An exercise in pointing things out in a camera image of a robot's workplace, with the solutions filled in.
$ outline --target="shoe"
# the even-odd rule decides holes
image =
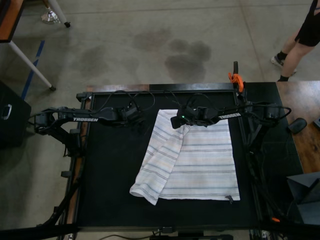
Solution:
[[[275,55],[271,58],[271,63],[273,63],[274,65],[282,69],[284,67],[285,60],[279,60],[277,55]],[[297,72],[297,69],[294,69],[292,75],[296,74],[296,72]]]

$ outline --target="cloth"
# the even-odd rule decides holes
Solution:
[[[177,110],[159,110],[130,193],[162,199],[240,200],[228,120],[173,129]]]
[[[315,15],[318,0],[313,0],[310,11],[295,38],[300,44],[314,47],[320,43],[320,13]]]

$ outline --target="black tabletop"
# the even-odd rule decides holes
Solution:
[[[213,100],[216,107],[234,106],[235,92],[230,85],[214,84],[211,87],[220,89],[206,90],[206,95]],[[150,90],[157,92],[167,88],[185,89],[186,85],[151,85]],[[281,104],[275,83],[249,83],[247,85],[248,99],[254,102],[267,101]],[[176,96],[182,103],[193,93],[177,92]],[[107,99],[108,94],[94,95],[94,108],[99,108]],[[83,228],[101,227],[105,230],[157,230],[160,227],[175,227],[176,229],[213,229],[213,228],[255,228],[258,226],[255,202],[249,178],[244,152],[244,140],[239,118],[229,119],[229,128],[233,148],[233,158],[239,185],[240,201],[230,204],[228,201],[216,200],[166,200],[159,199],[153,206],[142,197],[129,194],[134,184],[142,160],[151,137],[153,126],[159,109],[177,109],[173,98],[167,94],[155,93],[155,106],[145,112],[146,123],[143,133],[136,129],[107,128],[92,123],[89,128],[83,183],[80,189],[79,205],[76,222]],[[151,96],[141,95],[138,104],[145,108],[151,102]],[[115,95],[110,98],[109,106],[122,107],[128,104],[128,97]],[[199,105],[208,104],[199,98]],[[288,125],[284,119],[266,136],[265,148],[268,154],[277,154],[283,147],[288,147]],[[285,175],[300,173],[301,166],[297,152],[286,152],[285,160],[277,160],[279,169],[290,162],[290,167],[280,175],[272,174],[270,181],[281,181],[285,185]],[[266,160],[266,174],[269,167],[275,165],[272,160]]]

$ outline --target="table leg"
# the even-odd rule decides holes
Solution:
[[[27,56],[17,47],[17,45],[13,42],[9,42],[9,46],[12,50],[18,54],[18,56],[39,76],[39,78],[50,88],[51,91],[55,91],[56,88],[51,85],[51,83],[42,75],[42,73],[36,68],[35,65],[27,58]]]
[[[62,12],[59,4],[57,3],[56,0],[48,0],[49,4],[51,5],[51,7],[53,8],[53,11],[55,12],[55,14],[58,16],[60,22],[64,23],[64,25],[67,28],[70,28],[70,22],[67,21],[64,13]]]

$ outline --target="black mat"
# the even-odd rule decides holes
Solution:
[[[272,101],[280,103],[277,87],[274,83],[250,84],[249,98],[254,101]],[[206,93],[218,108],[235,104],[233,93]],[[179,93],[177,97],[183,103],[191,93]],[[139,134],[130,129],[112,129],[100,124],[91,124],[87,145],[84,181],[81,187],[77,223],[80,227],[187,227],[227,226],[228,228],[252,228],[257,226],[257,216],[253,195],[249,183],[249,173],[244,157],[240,124],[237,118],[229,120],[233,147],[233,157],[237,172],[240,201],[229,204],[228,201],[215,200],[165,200],[159,199],[153,206],[142,197],[129,194],[144,158],[152,129],[159,109],[176,109],[172,98],[156,95],[156,105],[146,112],[146,131]],[[99,108],[107,95],[95,96],[95,108]],[[138,102],[147,107],[152,98],[141,96]],[[126,106],[126,96],[115,96],[110,106]],[[205,100],[199,105],[208,105]],[[285,142],[288,135],[282,135],[287,125],[284,120],[275,132],[280,135],[274,141]]]

